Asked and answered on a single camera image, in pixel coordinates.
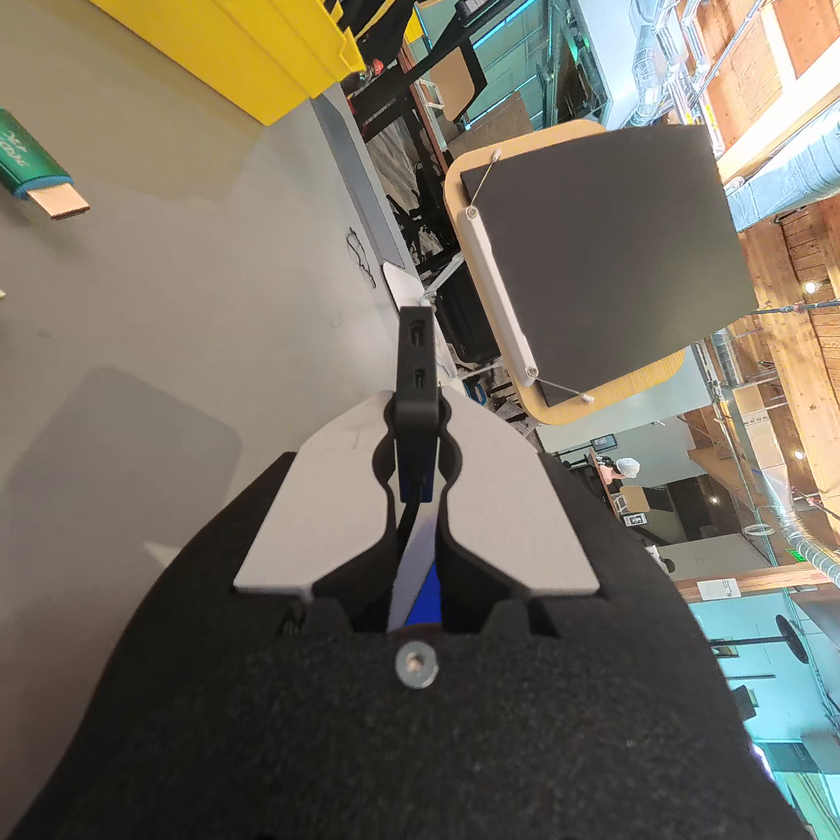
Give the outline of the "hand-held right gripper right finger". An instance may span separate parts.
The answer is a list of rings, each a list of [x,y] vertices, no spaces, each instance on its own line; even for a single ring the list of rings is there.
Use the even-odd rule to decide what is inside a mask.
[[[477,634],[501,602],[591,597],[592,564],[538,451],[460,391],[441,391],[436,569],[444,628]]]

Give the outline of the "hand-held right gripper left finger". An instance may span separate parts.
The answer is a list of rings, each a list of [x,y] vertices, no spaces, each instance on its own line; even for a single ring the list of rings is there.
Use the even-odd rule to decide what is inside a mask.
[[[386,630],[401,559],[393,396],[373,394],[300,447],[234,578],[237,593],[306,606],[333,599],[354,629]]]

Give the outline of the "blue storage bin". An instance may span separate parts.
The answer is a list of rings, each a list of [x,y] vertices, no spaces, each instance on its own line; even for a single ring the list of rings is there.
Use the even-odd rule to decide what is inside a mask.
[[[440,582],[437,564],[432,562],[409,613],[405,627],[413,625],[438,625],[442,622]]]

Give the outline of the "black video switch box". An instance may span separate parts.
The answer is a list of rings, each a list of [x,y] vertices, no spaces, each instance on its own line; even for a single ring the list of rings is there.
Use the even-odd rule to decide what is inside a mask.
[[[404,505],[396,529],[402,558],[421,505],[432,501],[440,426],[434,313],[423,306],[400,309],[395,392],[391,417],[395,463]]]

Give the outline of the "black braided cable green plugs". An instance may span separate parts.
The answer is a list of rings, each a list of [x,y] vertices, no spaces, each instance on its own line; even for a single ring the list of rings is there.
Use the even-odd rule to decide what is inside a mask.
[[[90,210],[71,175],[5,108],[1,108],[1,184],[22,202],[61,220]]]

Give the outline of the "yellow storage bin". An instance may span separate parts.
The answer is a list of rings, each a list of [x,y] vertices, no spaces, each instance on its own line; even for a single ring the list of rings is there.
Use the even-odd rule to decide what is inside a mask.
[[[266,127],[365,69],[340,3],[93,4]]]

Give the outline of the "wooden board with dark panel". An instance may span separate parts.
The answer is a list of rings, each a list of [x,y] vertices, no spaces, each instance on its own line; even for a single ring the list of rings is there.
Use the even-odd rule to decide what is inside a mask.
[[[509,375],[543,425],[667,382],[695,343],[758,307],[699,125],[527,133],[454,159],[444,203],[455,234],[457,212],[479,209],[539,369],[530,387]]]

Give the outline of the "cardboard box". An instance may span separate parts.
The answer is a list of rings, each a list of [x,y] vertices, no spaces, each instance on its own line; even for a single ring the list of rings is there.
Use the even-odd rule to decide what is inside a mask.
[[[448,150],[457,158],[469,151],[515,139],[533,132],[532,121],[520,91],[514,91],[497,107],[470,124],[467,131],[448,142]]]

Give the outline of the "silver ventilation duct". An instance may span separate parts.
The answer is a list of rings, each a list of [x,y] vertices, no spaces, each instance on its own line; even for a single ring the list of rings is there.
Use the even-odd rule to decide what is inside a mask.
[[[838,114],[798,133],[728,196],[741,233],[757,223],[839,193]]]

